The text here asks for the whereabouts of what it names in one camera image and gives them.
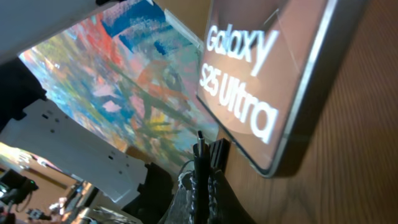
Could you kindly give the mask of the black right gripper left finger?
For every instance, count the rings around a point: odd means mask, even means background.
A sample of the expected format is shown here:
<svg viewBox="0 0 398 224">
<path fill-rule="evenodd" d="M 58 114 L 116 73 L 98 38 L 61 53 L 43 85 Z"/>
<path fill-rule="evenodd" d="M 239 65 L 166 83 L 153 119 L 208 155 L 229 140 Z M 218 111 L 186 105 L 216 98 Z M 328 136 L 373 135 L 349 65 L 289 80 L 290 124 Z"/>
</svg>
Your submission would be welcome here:
<svg viewBox="0 0 398 224">
<path fill-rule="evenodd" d="M 195 224 L 196 184 L 193 170 L 179 175 L 176 194 L 158 224 Z"/>
</svg>

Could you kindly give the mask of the colourful painted poster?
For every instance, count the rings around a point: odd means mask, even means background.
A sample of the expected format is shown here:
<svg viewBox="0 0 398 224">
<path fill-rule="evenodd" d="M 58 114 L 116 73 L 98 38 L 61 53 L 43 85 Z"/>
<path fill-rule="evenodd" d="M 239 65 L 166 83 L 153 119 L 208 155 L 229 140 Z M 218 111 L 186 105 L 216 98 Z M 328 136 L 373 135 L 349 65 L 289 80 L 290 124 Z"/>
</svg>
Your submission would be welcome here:
<svg viewBox="0 0 398 224">
<path fill-rule="evenodd" d="M 20 54 L 54 101 L 118 149 L 168 167 L 218 125 L 196 98 L 201 52 L 147 1 L 124 1 Z"/>
</svg>

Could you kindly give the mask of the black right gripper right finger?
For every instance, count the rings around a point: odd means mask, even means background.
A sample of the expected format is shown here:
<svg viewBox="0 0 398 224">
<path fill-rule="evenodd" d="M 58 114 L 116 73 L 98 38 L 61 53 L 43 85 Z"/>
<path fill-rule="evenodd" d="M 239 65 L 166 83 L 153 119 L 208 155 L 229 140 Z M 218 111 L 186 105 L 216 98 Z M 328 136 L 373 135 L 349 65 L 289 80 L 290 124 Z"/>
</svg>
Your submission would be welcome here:
<svg viewBox="0 0 398 224">
<path fill-rule="evenodd" d="M 240 204 L 232 187 L 224 175 L 231 143 L 219 139 L 210 147 L 209 217 L 210 224 L 255 224 Z"/>
</svg>

